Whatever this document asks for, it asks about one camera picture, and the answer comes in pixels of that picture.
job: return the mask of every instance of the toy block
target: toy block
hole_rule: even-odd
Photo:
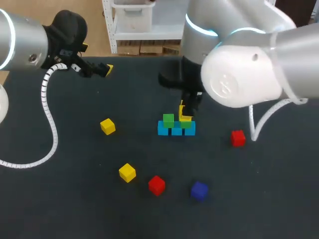
[[[191,188],[190,196],[195,198],[197,201],[204,201],[208,194],[208,186],[206,184],[196,182]]]
[[[171,135],[181,136],[183,135],[183,129],[180,127],[180,122],[174,122],[174,128],[171,129]]]
[[[162,120],[158,123],[158,135],[168,135],[168,128],[164,128],[164,122]]]
[[[115,125],[110,119],[106,119],[100,123],[101,129],[106,135],[109,135],[115,131]]]
[[[244,131],[236,130],[231,132],[231,143],[234,147],[244,146],[246,142]]]
[[[127,183],[129,183],[133,178],[136,177],[135,169],[128,163],[119,169],[119,173],[120,177],[123,178],[124,181]]]
[[[174,114],[163,114],[164,128],[174,128]]]
[[[186,136],[195,136],[196,132],[196,123],[195,121],[191,121],[191,127],[185,129],[185,135]]]
[[[191,123],[192,123],[192,121],[181,121],[180,127],[181,128],[191,128]]]
[[[156,196],[159,196],[165,190],[165,181],[155,176],[149,182],[149,190]]]
[[[192,116],[183,116],[183,105],[179,106],[179,110],[178,110],[178,119],[179,121],[191,121]]]

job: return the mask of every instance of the cyan block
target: cyan block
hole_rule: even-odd
[[[158,135],[168,135],[168,128],[164,128],[164,122],[162,120],[158,123]]]
[[[180,127],[180,122],[174,122],[174,128],[171,129],[171,135],[181,136],[183,135],[183,129]]]
[[[190,195],[196,200],[202,202],[208,193],[208,186],[206,184],[196,182],[191,188]]]
[[[196,123],[195,123],[195,121],[192,121],[191,128],[185,129],[185,135],[186,136],[195,136],[195,132],[196,132]]]

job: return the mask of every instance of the storage bin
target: storage bin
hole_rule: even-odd
[[[117,16],[117,28],[120,32],[150,32],[155,2],[142,5],[112,4]]]

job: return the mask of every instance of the black table surface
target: black table surface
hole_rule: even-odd
[[[59,146],[31,169],[0,167],[1,239],[316,239],[319,238],[318,101],[293,104],[266,123],[257,142],[248,108],[223,107],[204,96],[196,136],[158,136],[163,114],[178,113],[180,92],[158,84],[168,58],[90,58],[114,64],[107,78],[55,73],[48,104]],[[0,124],[0,159],[30,163],[52,146],[40,101],[45,71],[11,72],[9,111]],[[255,118],[274,102],[255,106]],[[116,132],[106,136],[100,122]],[[247,144],[230,145],[243,129]],[[131,164],[137,177],[118,170]],[[166,181],[148,191],[155,175]],[[189,197],[196,180],[204,203]]]

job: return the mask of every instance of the robotic arm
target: robotic arm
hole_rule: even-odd
[[[95,66],[78,56],[88,45],[84,43],[86,22],[76,13],[63,10],[55,16],[52,25],[42,26],[0,9],[0,29],[0,70],[49,69],[63,63],[67,69],[77,65],[83,77],[93,74],[105,77],[112,69],[109,65]],[[0,122],[7,109],[8,97],[0,85]]]
[[[186,116],[194,115],[200,92],[234,108],[317,98],[318,29],[318,24],[296,28],[266,0],[190,0],[180,74],[165,65],[159,82],[183,91]]]

